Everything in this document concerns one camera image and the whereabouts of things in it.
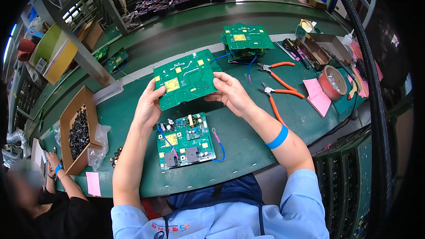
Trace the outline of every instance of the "printed circuit board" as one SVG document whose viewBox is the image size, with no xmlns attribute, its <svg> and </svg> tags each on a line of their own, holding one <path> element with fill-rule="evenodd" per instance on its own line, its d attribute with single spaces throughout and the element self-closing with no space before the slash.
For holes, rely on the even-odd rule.
<svg viewBox="0 0 425 239">
<path fill-rule="evenodd" d="M 159 98 L 161 110 L 217 91 L 210 67 L 213 60 L 213 54 L 205 49 L 155 68 L 155 88 L 166 87 L 165 94 Z M 212 65 L 215 66 L 214 71 L 219 71 L 217 64 Z"/>
<path fill-rule="evenodd" d="M 180 166 L 215 159 L 215 151 L 211 139 L 205 113 L 189 114 L 176 120 L 156 125 L 156 143 L 158 146 L 159 165 L 161 169 L 172 169 Z"/>
</svg>

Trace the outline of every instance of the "blue wristband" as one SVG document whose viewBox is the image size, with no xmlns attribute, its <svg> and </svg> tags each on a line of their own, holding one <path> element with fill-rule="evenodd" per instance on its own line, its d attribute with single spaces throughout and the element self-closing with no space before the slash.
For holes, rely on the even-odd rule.
<svg viewBox="0 0 425 239">
<path fill-rule="evenodd" d="M 63 165 L 62 164 L 58 164 L 54 170 L 54 173 L 58 173 L 60 169 L 63 169 Z"/>
<path fill-rule="evenodd" d="M 277 148 L 285 141 L 286 137 L 288 136 L 288 132 L 288 128 L 282 125 L 282 130 L 280 131 L 279 135 L 272 142 L 264 144 L 270 149 Z"/>
</svg>

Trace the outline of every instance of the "hand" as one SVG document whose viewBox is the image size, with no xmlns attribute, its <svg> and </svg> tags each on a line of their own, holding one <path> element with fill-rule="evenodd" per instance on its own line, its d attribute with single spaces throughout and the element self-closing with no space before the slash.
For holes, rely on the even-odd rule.
<svg viewBox="0 0 425 239">
<path fill-rule="evenodd" d="M 256 107 L 241 83 L 224 72 L 214 72 L 214 86 L 218 90 L 205 98 L 205 101 L 218 101 L 225 104 L 234 114 L 244 117 Z"/>
<path fill-rule="evenodd" d="M 50 176 L 51 178 L 53 178 L 55 176 L 54 169 L 52 168 L 50 162 L 47 162 L 46 170 L 47 170 L 47 175 L 48 176 Z"/>
<path fill-rule="evenodd" d="M 54 173 L 54 170 L 60 164 L 60 159 L 53 152 L 46 152 L 46 157 L 47 157 L 47 160 L 49 161 L 49 165 L 50 165 L 50 167 L 51 167 L 51 169 L 53 170 L 53 173 Z"/>
<path fill-rule="evenodd" d="M 155 79 L 153 78 L 141 95 L 135 109 L 133 124 L 140 129 L 152 129 L 162 113 L 161 108 L 159 108 L 158 98 L 164 95 L 165 86 L 157 90 L 153 90 L 154 88 Z"/>
</svg>

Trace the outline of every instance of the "worker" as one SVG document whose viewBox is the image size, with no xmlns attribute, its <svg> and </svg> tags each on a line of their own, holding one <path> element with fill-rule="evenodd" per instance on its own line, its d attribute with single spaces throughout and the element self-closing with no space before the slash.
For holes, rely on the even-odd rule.
<svg viewBox="0 0 425 239">
<path fill-rule="evenodd" d="M 114 238 L 215 239 L 261 235 L 329 238 L 325 209 L 307 146 L 258 107 L 237 79 L 224 72 L 214 75 L 218 91 L 205 100 L 222 102 L 243 118 L 286 169 L 288 181 L 280 207 L 263 204 L 260 187 L 253 175 L 248 174 L 213 187 L 171 195 L 169 204 L 174 211 L 163 218 L 148 220 L 141 210 L 140 180 L 147 142 L 161 115 L 158 98 L 165 92 L 164 86 L 154 90 L 152 79 L 139 99 L 120 162 L 114 170 L 111 210 Z"/>
<path fill-rule="evenodd" d="M 65 174 L 61 161 L 56 154 L 46 153 L 48 174 L 46 189 L 40 194 L 43 175 L 37 176 L 32 170 L 8 171 L 8 185 L 16 205 L 39 237 L 50 238 L 87 238 L 97 217 L 97 211 L 82 193 L 80 186 Z M 31 160 L 33 167 L 40 167 Z M 56 192 L 55 176 L 62 183 L 66 193 Z"/>
</svg>

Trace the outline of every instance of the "logo on shirt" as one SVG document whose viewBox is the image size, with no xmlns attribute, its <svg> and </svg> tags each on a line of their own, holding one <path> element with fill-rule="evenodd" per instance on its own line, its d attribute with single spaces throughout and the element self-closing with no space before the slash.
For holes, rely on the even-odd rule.
<svg viewBox="0 0 425 239">
<path fill-rule="evenodd" d="M 178 232 L 178 231 L 183 232 L 183 231 L 186 231 L 189 228 L 189 226 L 190 226 L 190 223 L 188 223 L 187 225 L 183 224 L 183 225 L 180 225 L 180 226 L 178 226 L 178 225 L 170 225 L 168 227 L 168 231 L 170 231 L 170 232 Z M 165 229 L 165 226 L 158 225 L 158 224 L 156 224 L 154 222 L 152 222 L 151 227 L 154 228 L 154 229 L 156 229 L 156 230 L 158 230 L 158 231 L 163 231 Z"/>
</svg>

